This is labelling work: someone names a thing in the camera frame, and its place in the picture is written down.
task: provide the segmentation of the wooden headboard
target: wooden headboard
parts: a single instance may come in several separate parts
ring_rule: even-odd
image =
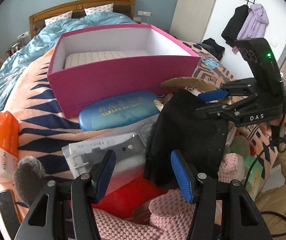
[[[45,27],[45,20],[48,18],[73,11],[72,18],[79,19],[86,16],[84,11],[85,8],[109,3],[114,3],[113,12],[122,13],[133,19],[135,0],[79,0],[54,6],[30,16],[31,38],[37,35]]]

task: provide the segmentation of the blue duvet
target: blue duvet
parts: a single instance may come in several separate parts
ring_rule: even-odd
[[[81,19],[58,20],[46,26],[24,48],[9,57],[0,69],[0,111],[22,72],[30,63],[43,56],[58,42],[62,33],[110,24],[133,24],[133,20],[119,13],[101,12]]]

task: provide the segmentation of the human hand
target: human hand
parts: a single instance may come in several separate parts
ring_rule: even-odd
[[[283,116],[280,116],[279,118],[270,121],[269,124],[270,124],[270,125],[278,126],[278,125],[281,124],[282,118],[283,118]],[[284,124],[285,127],[286,127],[286,112],[285,112],[285,117],[284,117],[283,124]],[[260,127],[261,132],[263,133],[263,135],[265,135],[265,136],[268,137],[268,138],[269,138],[270,136],[272,136],[272,130],[271,130],[271,128],[267,125],[266,122],[259,123],[259,127]]]

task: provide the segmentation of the blue textured pad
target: blue textured pad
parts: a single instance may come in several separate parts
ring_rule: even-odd
[[[193,201],[191,182],[175,151],[171,153],[171,164],[182,196],[191,204]]]
[[[203,100],[204,102],[211,102],[219,99],[223,99],[227,97],[228,94],[225,90],[218,89],[211,92],[201,93],[198,95],[198,98]]]
[[[97,182],[95,201],[99,203],[99,201],[104,198],[108,184],[110,183],[112,173],[114,171],[116,165],[116,154],[115,151],[112,151],[110,158],[108,159],[104,169],[99,177]]]

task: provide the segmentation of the white door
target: white door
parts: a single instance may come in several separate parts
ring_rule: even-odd
[[[170,34],[183,41],[200,43],[215,0],[178,0]]]

